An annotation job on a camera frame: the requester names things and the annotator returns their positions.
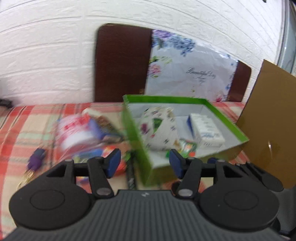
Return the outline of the plastic zip bag pack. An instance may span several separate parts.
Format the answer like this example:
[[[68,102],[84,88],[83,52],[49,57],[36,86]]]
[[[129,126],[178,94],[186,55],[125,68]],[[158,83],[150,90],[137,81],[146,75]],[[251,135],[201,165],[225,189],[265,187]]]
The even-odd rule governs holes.
[[[56,147],[59,158],[72,156],[99,144],[90,127],[92,121],[88,114],[73,114],[57,120]]]

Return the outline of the green snack packet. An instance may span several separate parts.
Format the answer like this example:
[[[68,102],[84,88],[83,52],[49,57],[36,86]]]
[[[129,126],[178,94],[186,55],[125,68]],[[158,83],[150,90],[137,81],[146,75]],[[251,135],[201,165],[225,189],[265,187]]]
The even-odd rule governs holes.
[[[176,149],[177,152],[184,158],[194,157],[197,149],[197,144],[195,142],[191,142],[184,138],[177,138],[173,141],[165,139],[165,152],[166,157],[169,157],[169,151],[171,149]]]

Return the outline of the white blue medicine box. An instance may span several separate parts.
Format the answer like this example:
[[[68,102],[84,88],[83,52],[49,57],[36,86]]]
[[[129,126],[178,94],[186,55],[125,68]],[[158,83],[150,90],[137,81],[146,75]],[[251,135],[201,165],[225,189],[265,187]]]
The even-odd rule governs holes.
[[[220,148],[225,144],[222,132],[209,116],[191,113],[187,125],[198,148]]]

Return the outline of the green cardboard box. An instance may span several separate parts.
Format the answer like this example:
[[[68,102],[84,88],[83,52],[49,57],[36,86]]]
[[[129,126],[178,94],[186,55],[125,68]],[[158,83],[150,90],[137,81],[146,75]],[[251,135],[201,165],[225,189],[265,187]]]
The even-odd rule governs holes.
[[[179,136],[192,139],[187,126],[187,118],[191,113],[209,116],[225,138],[225,144],[218,149],[198,149],[196,158],[203,162],[210,157],[231,161],[240,153],[240,147],[249,141],[248,137],[225,116],[219,109],[202,98],[124,95],[122,123],[126,129],[131,147],[135,150],[136,165],[143,185],[154,186],[172,181],[176,178],[165,151],[150,151],[143,143],[140,135],[139,121],[141,114],[148,108],[164,106],[172,108],[176,117]]]

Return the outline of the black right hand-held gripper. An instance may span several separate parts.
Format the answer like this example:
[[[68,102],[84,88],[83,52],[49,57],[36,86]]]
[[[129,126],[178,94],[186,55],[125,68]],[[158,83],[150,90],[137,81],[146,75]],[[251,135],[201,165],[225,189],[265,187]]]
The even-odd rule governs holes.
[[[260,191],[263,187],[273,192],[283,190],[283,184],[278,178],[251,162],[233,165],[221,159],[210,158],[203,164],[202,176],[214,178],[214,184],[225,191],[238,188]]]

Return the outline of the floral patterned face mask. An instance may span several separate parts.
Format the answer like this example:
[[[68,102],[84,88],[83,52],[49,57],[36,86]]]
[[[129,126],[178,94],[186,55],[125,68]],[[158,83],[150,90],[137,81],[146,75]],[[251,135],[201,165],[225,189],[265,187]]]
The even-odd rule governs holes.
[[[146,148],[155,151],[179,150],[180,137],[172,108],[146,109],[139,122],[140,135]]]

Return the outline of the red plaid bed sheet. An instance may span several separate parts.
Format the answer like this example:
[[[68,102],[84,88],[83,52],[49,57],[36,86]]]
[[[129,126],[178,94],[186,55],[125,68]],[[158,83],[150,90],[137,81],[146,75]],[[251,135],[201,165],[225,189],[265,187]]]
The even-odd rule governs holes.
[[[122,103],[46,104],[1,109],[1,238],[16,227],[9,212],[9,200],[23,180],[28,158],[36,148],[43,147],[47,153],[39,173],[56,165],[60,159],[55,147],[57,119],[81,113],[86,108],[103,113],[126,135],[127,140],[119,144],[123,152],[134,150],[140,157],[144,156],[141,140],[127,125],[127,111]]]

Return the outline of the brown cardboard sheet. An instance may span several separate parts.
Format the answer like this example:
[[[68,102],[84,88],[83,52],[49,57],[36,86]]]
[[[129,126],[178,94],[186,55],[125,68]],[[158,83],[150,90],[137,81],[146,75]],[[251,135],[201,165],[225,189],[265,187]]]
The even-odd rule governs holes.
[[[295,77],[267,60],[236,123],[249,141],[249,160],[276,176],[284,188],[295,186]]]

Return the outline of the floral white pillow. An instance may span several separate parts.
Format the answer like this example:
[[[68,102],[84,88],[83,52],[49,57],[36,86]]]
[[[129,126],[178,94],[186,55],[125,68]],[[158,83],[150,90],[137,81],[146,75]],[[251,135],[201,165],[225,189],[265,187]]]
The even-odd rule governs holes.
[[[152,30],[144,93],[226,101],[238,60],[200,41]]]

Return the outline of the dark brown headboard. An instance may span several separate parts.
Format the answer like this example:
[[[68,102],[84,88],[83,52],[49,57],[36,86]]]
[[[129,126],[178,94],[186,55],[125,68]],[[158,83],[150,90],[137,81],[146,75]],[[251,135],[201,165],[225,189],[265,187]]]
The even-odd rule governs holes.
[[[126,94],[144,94],[152,48],[152,30],[122,24],[105,24],[97,32],[95,100],[120,101]],[[226,101],[240,102],[251,68],[238,60]]]

